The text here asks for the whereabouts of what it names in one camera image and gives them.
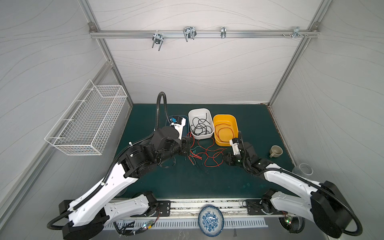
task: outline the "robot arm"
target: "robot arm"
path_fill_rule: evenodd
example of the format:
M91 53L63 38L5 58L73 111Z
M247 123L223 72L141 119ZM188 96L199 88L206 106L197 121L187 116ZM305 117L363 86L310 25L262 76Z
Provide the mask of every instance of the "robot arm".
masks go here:
M116 220L133 215L151 216L158 207L152 192L120 202L109 201L141 176L154 170L162 161L176 154L187 156L192 138L181 137L182 126L175 127L165 126L157 129L150 139L129 147L114 162L106 182L101 179L76 200L61 202L61 215L48 223L48 228L61 229L66 240L90 239L97 235L104 225ZM66 225L53 225L63 217L69 219Z
M272 214L275 210L293 213L314 222L333 238L339 238L342 233L352 236L362 233L360 221L333 183L304 179L268 159L261 159L248 142L242 144L240 152L243 156L229 153L224 161L230 166L241 166L247 173L276 183L298 196L270 189L259 204L259 208L266 214ZM358 229L355 232L346 231L345 228L352 219Z

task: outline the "dark green mat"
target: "dark green mat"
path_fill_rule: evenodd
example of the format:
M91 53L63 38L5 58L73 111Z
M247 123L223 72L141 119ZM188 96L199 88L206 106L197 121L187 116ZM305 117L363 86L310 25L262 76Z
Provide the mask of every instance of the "dark green mat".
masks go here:
M272 161L284 169L293 169L291 159L284 148L267 106L216 104L168 104L167 106L169 115L188 115L190 110L196 108L209 109L212 118L216 114L231 114L237 120L244 141L251 143L260 157L269 159L271 146L279 145L284 149L284 153L278 158L273 158ZM155 125L155 110L155 104L134 105L117 152L127 146L129 142L137 141L151 134ZM165 122L164 110L161 107L159 127L165 126ZM212 140L201 140L200 144L207 148L212 144ZM210 149L217 148L221 147L215 145ZM216 161L220 163L221 157L217 157ZM203 165L202 169L208 173L193 166L188 158L185 160L181 156L176 157L175 166L172 164L173 159L167 160L163 165L170 166L169 168L164 169L158 166L155 171L130 185L121 197L132 197L138 192L152 191L157 198L259 198L270 188L290 193L274 183L247 174L240 167L230 167L225 163L219 167ZM208 160L207 165L215 165L215 163Z

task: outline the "wire basket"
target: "wire basket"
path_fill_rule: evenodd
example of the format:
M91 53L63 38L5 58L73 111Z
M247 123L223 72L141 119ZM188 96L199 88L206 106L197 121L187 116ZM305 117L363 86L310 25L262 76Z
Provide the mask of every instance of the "wire basket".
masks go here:
M45 137L67 155L101 155L127 98L121 85L92 85L83 100L74 101L81 103L71 117L65 119L69 107ZM51 136L58 128L59 134Z

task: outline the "beige mug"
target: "beige mug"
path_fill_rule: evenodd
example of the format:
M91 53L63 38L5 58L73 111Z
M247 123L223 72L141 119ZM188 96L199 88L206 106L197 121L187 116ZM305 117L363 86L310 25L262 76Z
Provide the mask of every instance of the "beige mug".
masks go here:
M279 157L283 154L283 149L277 145L273 145L269 150L269 153L271 154L269 157Z

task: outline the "clear plastic cup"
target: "clear plastic cup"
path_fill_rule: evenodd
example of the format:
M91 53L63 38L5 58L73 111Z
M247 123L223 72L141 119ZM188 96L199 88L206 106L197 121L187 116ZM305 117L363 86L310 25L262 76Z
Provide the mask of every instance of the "clear plastic cup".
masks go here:
M307 178L313 174L313 169L306 163L301 163L298 166L294 167L292 172L300 177Z

